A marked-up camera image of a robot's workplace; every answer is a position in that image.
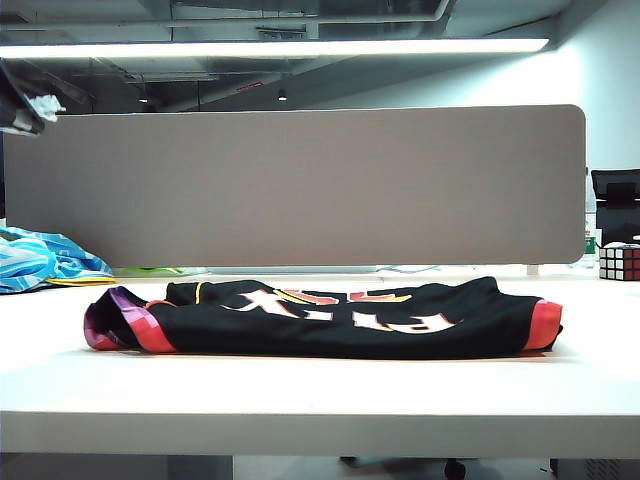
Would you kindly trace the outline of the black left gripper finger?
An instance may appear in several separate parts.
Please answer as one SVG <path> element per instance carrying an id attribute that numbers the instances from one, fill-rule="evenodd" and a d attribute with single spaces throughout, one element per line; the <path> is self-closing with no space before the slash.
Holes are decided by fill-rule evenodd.
<path id="1" fill-rule="evenodd" d="M 1 132 L 23 136 L 39 136 L 45 122 L 56 122 L 65 112 L 55 95 L 28 97 L 1 64 Z"/>

